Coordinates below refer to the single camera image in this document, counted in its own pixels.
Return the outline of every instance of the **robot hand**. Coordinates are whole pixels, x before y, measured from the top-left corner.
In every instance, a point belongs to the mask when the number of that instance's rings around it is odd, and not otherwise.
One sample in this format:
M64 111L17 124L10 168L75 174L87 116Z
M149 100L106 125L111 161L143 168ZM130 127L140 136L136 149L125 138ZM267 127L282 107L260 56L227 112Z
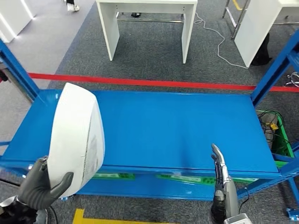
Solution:
M32 224L38 210L49 207L69 188L72 172L64 175L62 181L51 188L47 158L37 160L20 185L17 196L0 203L1 224Z
M51 189L47 158L40 158L21 184L17 200L35 210L48 208L69 188L73 175L68 172L60 183Z
M217 224L251 224L246 214L239 214L235 183L229 176L220 150L212 144L212 152L211 157L216 172L215 193L211 208L212 219Z

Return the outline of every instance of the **white package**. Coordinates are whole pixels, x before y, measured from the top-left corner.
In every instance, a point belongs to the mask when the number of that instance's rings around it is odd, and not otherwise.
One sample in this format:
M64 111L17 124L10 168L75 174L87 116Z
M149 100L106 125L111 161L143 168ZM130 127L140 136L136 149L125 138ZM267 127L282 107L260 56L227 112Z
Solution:
M71 186L60 197L76 193L103 165L105 142L97 98L66 83L54 117L48 170L51 187L73 172Z

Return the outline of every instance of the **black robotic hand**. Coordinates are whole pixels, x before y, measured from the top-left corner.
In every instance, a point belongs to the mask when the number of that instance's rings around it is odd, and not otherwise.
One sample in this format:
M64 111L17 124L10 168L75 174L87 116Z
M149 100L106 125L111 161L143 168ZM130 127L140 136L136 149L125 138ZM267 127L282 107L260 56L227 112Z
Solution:
M60 183L51 189L47 159L40 158L21 184L17 200L35 210L48 208L67 190L71 185L73 175L72 172L68 172Z

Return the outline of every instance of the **red floor tape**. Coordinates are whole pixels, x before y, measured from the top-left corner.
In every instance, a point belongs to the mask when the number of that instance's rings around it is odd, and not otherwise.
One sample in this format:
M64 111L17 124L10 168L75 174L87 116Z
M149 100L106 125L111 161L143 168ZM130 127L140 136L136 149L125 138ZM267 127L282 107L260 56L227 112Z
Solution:
M180 88L238 90L238 91L251 91L255 88L255 86L250 86L250 85L218 84L218 83L139 80L139 79L126 79L126 78L50 75L50 74L39 74L39 73L29 73L29 75L31 78L37 78L37 79L47 79L47 80L66 81L66 82L103 83L103 84L116 84L116 85L161 86L161 87L180 87ZM273 86L270 91L299 92L299 88Z

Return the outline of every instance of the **shoe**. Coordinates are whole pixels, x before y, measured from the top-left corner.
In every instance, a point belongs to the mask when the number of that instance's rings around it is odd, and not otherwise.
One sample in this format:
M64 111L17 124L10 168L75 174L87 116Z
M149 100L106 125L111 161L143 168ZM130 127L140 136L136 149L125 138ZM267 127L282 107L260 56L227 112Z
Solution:
M80 7L79 5L72 5L72 4L67 4L67 11L68 12L77 12L80 10Z

